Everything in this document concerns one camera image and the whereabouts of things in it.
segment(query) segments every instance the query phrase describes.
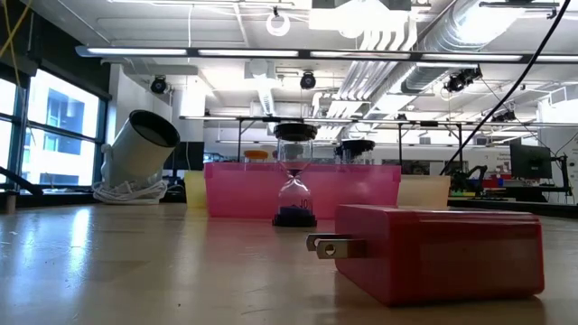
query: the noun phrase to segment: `hourglass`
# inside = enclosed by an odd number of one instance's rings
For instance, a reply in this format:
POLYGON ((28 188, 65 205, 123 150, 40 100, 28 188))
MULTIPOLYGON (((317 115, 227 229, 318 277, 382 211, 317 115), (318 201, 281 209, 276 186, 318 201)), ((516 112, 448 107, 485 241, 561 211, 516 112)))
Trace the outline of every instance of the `hourglass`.
POLYGON ((275 127, 277 161, 287 173, 288 180, 279 191, 279 209, 273 225, 278 227, 315 227, 313 200, 301 175, 311 162, 313 140, 317 128, 301 123, 287 123, 275 127))

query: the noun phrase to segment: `ceiling fixture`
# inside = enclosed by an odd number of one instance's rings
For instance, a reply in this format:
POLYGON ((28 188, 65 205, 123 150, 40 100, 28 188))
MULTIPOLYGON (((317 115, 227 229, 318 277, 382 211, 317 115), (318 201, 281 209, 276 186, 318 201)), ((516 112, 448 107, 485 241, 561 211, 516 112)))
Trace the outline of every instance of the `ceiling fixture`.
POLYGON ((435 53, 422 55, 423 60, 448 60, 448 61, 519 61, 522 55, 509 54, 486 54, 486 53, 435 53))
POLYGON ((304 118, 305 122, 324 122, 324 123, 351 123, 355 120, 351 118, 304 118))
POLYGON ((456 68, 456 69, 474 69, 478 68, 476 63, 452 63, 452 62, 417 62, 417 68, 456 68))
MULTIPOLYGON (((300 60, 382 60, 416 62, 416 66, 470 68, 474 64, 527 64, 532 54, 420 52, 420 51, 325 51, 230 48, 154 48, 154 47, 87 47, 77 46, 76 52, 85 58, 94 57, 182 57, 182 58, 271 58, 300 60)), ((578 55, 544 54, 542 64, 577 64, 578 55)))
POLYGON ((148 4, 148 5, 207 5, 207 6, 232 6, 239 5, 245 7, 263 7, 275 5, 280 8, 294 8, 292 2, 267 2, 267 1, 201 1, 201 0, 108 0, 113 4, 148 4))
POLYGON ((508 121, 516 121, 516 114, 514 114, 514 111, 512 110, 507 110, 505 112, 503 112, 502 114, 499 115, 494 115, 491 118, 492 122, 508 122, 508 121))
POLYGON ((203 121, 237 121, 234 116, 180 116, 180 119, 203 121))
POLYGON ((443 84, 443 88, 450 93, 460 92, 471 85, 474 80, 482 77, 480 68, 464 69, 450 75, 450 80, 443 84))
POLYGON ((185 49, 147 49, 147 48, 87 48, 94 55, 115 56, 182 56, 187 55, 185 49))
POLYGON ((151 91, 157 95, 163 95, 171 91, 172 87, 166 82, 166 76, 155 76, 151 82, 151 91))
POLYGON ((278 50, 199 50, 201 57, 264 57, 264 58, 296 58, 299 51, 278 51, 278 50))
POLYGON ((309 89, 315 88, 316 83, 317 82, 315 81, 315 77, 313 76, 313 72, 305 71, 303 73, 303 76, 301 77, 301 82, 299 83, 299 85, 301 86, 301 89, 309 90, 309 89))
POLYGON ((266 28, 267 31, 273 36, 285 36, 289 33, 289 29, 291 29, 291 21, 289 21, 289 15, 285 13, 280 13, 277 10, 277 7, 273 7, 273 12, 267 17, 266 21, 266 28), (283 23, 279 27, 273 26, 273 20, 275 18, 283 19, 283 23))
POLYGON ((537 62, 578 62, 578 55, 540 55, 537 62))
POLYGON ((355 59, 355 60, 407 60, 410 53, 378 52, 378 51, 311 51, 312 58, 324 59, 355 59))

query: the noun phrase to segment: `computer monitor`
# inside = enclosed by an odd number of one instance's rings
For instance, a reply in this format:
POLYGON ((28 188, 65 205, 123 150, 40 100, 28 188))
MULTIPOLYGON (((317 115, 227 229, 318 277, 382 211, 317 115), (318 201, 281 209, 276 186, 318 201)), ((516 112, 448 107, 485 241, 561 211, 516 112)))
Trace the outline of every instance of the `computer monitor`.
POLYGON ((542 146, 511 144, 512 177, 525 179, 551 179, 552 160, 550 149, 542 146))
POLYGON ((172 171, 202 171, 205 143, 181 142, 164 162, 163 168, 172 171))

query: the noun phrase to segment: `metal prong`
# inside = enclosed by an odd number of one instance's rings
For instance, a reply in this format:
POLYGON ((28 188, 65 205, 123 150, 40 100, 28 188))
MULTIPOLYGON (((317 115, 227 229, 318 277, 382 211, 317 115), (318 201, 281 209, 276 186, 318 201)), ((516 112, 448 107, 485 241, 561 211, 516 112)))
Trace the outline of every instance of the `metal prong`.
POLYGON ((351 236, 349 235, 338 235, 338 234, 331 234, 331 233, 319 233, 319 234, 310 234, 307 236, 307 241, 305 244, 307 245, 307 250, 310 252, 314 252, 317 249, 315 245, 315 241, 317 239, 349 239, 351 236))
POLYGON ((365 257, 365 240, 320 239, 316 251, 320 259, 365 257))

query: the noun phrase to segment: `yellow cup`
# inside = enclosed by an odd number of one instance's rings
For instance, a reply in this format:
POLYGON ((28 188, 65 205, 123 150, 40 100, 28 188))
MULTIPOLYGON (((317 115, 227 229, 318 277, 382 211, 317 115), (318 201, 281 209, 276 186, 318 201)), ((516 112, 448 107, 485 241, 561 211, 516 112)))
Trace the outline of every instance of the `yellow cup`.
POLYGON ((187 208, 207 208, 207 188, 203 172, 187 171, 184 173, 184 186, 187 190, 187 208))

